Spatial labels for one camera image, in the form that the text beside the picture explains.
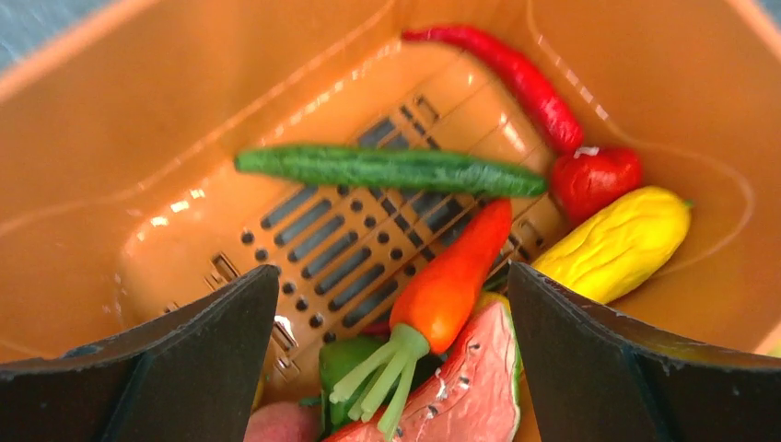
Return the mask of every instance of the red chili pepper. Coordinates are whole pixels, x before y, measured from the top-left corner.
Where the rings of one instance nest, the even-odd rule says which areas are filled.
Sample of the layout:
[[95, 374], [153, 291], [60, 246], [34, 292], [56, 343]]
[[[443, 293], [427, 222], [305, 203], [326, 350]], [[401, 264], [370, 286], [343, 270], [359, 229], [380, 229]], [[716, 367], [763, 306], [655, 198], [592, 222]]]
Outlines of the red chili pepper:
[[640, 158], [633, 150], [580, 147], [554, 162], [551, 192], [577, 226], [639, 188], [642, 178]]
[[583, 129], [553, 85], [523, 53], [467, 25], [406, 30], [405, 41], [440, 41], [466, 50], [501, 78], [521, 108], [544, 130], [553, 148], [569, 154], [583, 144]]
[[390, 336], [391, 325], [386, 320], [374, 322], [364, 327], [360, 334], [365, 334], [366, 336]]

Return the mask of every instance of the pink fruit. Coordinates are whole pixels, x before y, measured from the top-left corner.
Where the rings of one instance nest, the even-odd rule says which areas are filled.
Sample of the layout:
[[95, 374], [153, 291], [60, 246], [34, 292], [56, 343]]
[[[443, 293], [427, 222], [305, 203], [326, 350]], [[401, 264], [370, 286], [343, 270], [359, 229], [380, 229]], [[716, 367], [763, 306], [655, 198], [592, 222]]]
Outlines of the pink fruit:
[[315, 442], [320, 432], [315, 410], [294, 402], [275, 402], [250, 416], [244, 442]]

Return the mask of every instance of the green carrot stem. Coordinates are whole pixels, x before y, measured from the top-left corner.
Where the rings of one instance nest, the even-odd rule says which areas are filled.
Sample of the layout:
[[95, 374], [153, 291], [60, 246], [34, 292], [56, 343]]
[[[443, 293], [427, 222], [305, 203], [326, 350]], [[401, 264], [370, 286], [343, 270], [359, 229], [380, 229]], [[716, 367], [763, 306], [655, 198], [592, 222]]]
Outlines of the green carrot stem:
[[399, 421], [402, 419], [402, 413], [404, 412], [404, 404], [406, 403], [406, 395], [400, 394], [399, 391], [409, 391], [413, 385], [415, 361], [408, 361], [407, 365], [402, 370], [402, 377], [399, 379], [399, 387], [396, 389], [396, 393], [388, 404], [388, 408], [385, 409], [385, 413], [377, 423], [377, 429], [385, 435], [385, 440], [390, 441], [393, 439], [393, 433], [396, 432], [396, 427], [399, 426]]
[[379, 375], [379, 379], [377, 379], [377, 385], [372, 387], [371, 390], [368, 391], [366, 398], [361, 401], [361, 410], [364, 412], [361, 415], [362, 421], [366, 422], [370, 420], [371, 416], [373, 416], [379, 406], [382, 405], [382, 401], [384, 401], [388, 396], [388, 393], [391, 392], [393, 382], [396, 381], [396, 378], [402, 373], [402, 370], [404, 370], [404, 366], [407, 365], [407, 356], [408, 355], [405, 352], [396, 353], [393, 355], [388, 366], [382, 370], [382, 374]]
[[[399, 385], [396, 387], [396, 393], [391, 401], [400, 403], [403, 408], [412, 386], [411, 379], [408, 382], [406, 381], [405, 376], [409, 375], [404, 375], [404, 370], [411, 370], [414, 373], [418, 359], [428, 355], [430, 351], [431, 347], [423, 334], [406, 324], [396, 324], [390, 332], [390, 339], [387, 343], [377, 349], [365, 361], [358, 364], [333, 386], [331, 402], [347, 401], [364, 379], [371, 375], [379, 366], [387, 364], [382, 369], [377, 370], [379, 376], [373, 382], [374, 385], [366, 388], [367, 395], [356, 401], [356, 405], [360, 407], [359, 410], [362, 412], [360, 415], [361, 420], [366, 422], [372, 418], [382, 401], [388, 396], [396, 378], [400, 374], [403, 378], [400, 379]], [[400, 415], [395, 419], [395, 422], [391, 422], [392, 428], [395, 429], [399, 419], [401, 419]]]
[[396, 348], [397, 346], [398, 342], [386, 342], [371, 356], [369, 356], [367, 360], [358, 364], [358, 366], [353, 368], [351, 372], [347, 373], [347, 375], [344, 376], [342, 380], [333, 386], [333, 391], [331, 392], [330, 397], [331, 402], [337, 403], [349, 400], [353, 396], [353, 393], [358, 390], [358, 387], [361, 386], [364, 379], [368, 378], [368, 376], [371, 375], [374, 370], [377, 369], [377, 367], [388, 363], [388, 361], [398, 351]]
[[350, 411], [347, 412], [347, 417], [349, 417], [351, 421], [357, 421], [361, 418], [361, 414], [363, 414], [363, 410], [361, 410], [361, 402], [363, 402], [369, 391], [375, 386], [375, 384], [377, 384], [377, 380], [379, 379], [379, 375], [382, 374], [382, 371], [382, 367], [374, 371], [374, 374], [371, 375], [371, 379], [369, 380], [368, 384], [364, 390], [361, 391], [361, 394], [358, 395], [358, 399], [356, 399], [356, 402], [353, 403], [353, 406], [350, 407]]

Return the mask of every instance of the toy fruit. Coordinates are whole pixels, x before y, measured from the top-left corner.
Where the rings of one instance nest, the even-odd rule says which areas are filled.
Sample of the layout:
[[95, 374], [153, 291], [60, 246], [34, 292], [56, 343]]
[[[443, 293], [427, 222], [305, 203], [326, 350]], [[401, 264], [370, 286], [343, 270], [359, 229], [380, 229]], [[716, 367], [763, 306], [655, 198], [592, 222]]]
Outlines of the toy fruit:
[[626, 193], [640, 187], [640, 157], [624, 147], [580, 147], [556, 159], [551, 193], [577, 226]]
[[377, 414], [344, 427], [326, 442], [382, 442], [391, 436], [509, 442], [520, 422], [517, 348], [509, 312], [493, 302], [467, 323], [441, 370], [406, 402], [390, 436], [377, 429]]
[[531, 266], [581, 296], [607, 304], [667, 262], [690, 223], [688, 203], [660, 187], [643, 187], [599, 211]]
[[275, 402], [250, 416], [244, 442], [314, 442], [320, 431], [320, 419], [313, 409]]

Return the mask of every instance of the plastic food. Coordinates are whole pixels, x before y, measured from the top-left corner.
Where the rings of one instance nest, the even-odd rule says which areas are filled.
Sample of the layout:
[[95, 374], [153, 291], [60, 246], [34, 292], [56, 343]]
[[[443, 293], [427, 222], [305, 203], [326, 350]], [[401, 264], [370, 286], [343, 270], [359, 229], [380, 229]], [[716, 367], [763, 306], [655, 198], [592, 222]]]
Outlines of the plastic food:
[[[320, 379], [322, 388], [321, 404], [323, 406], [321, 409], [323, 429], [326, 436], [353, 422], [353, 419], [348, 415], [348, 411], [366, 389], [368, 379], [361, 384], [349, 400], [331, 404], [328, 401], [328, 396], [333, 390], [333, 385], [367, 357], [371, 356], [384, 343], [385, 341], [381, 339], [356, 336], [355, 338], [335, 341], [322, 346], [320, 350]], [[415, 367], [412, 389], [416, 389], [433, 376], [437, 368], [442, 366], [442, 362], [442, 359], [435, 355], [426, 355], [421, 358]], [[394, 384], [391, 391], [395, 390], [396, 385], [398, 385], [398, 382]]]
[[255, 397], [252, 399], [252, 410], [255, 411], [261, 406], [261, 401], [263, 400], [263, 386], [265, 383], [265, 375], [261, 375], [261, 378], [258, 380], [258, 386], [255, 388]]
[[359, 416], [366, 422], [401, 375], [378, 421], [380, 432], [390, 437], [401, 418], [417, 360], [429, 352], [441, 355], [453, 344], [507, 241], [511, 224], [512, 207], [507, 199], [494, 200], [478, 212], [460, 236], [404, 288], [390, 311], [390, 339], [336, 383], [331, 402], [347, 401], [371, 377], [366, 395], [350, 410], [350, 417]]
[[[520, 422], [518, 344], [507, 309], [494, 302], [467, 323], [441, 371], [410, 397], [392, 440], [509, 442]], [[327, 442], [391, 440], [377, 417]]]
[[577, 226], [619, 197], [638, 189], [640, 157], [625, 147], [580, 147], [561, 156], [551, 172], [551, 193]]
[[465, 49], [486, 64], [505, 84], [521, 108], [561, 154], [583, 144], [583, 130], [553, 85], [520, 51], [487, 32], [467, 25], [406, 30], [405, 41], [441, 41]]
[[244, 442], [314, 442], [320, 432], [316, 411], [294, 402], [275, 402], [250, 416]]
[[[507, 317], [510, 321], [510, 326], [512, 326], [513, 320], [512, 320], [512, 309], [510, 308], [510, 300], [507, 299], [506, 296], [497, 293], [497, 292], [482, 292], [479, 298], [477, 298], [477, 302], [474, 303], [474, 309], [472, 310], [472, 316], [476, 317], [479, 315], [484, 309], [488, 308], [489, 306], [499, 303], [502, 305], [502, 307], [505, 308], [507, 311]], [[515, 351], [517, 353], [518, 357], [518, 371], [516, 372], [516, 384], [520, 388], [520, 380], [521, 380], [521, 374], [523, 373], [523, 359], [520, 356], [520, 349], [518, 348], [518, 345], [516, 344]]]
[[599, 211], [531, 266], [581, 296], [607, 304], [667, 262], [690, 223], [688, 203], [660, 187], [643, 187]]
[[430, 149], [282, 144], [239, 153], [239, 172], [307, 184], [380, 187], [484, 196], [537, 196], [548, 182], [522, 166]]
[[476, 315], [477, 313], [480, 312], [480, 310], [482, 310], [489, 304], [494, 303], [496, 301], [501, 302], [505, 306], [507, 311], [511, 311], [510, 301], [509, 299], [507, 299], [506, 296], [497, 292], [482, 292], [480, 294], [480, 297], [477, 298], [477, 302], [474, 303], [474, 308], [472, 309], [472, 315], [473, 316]]

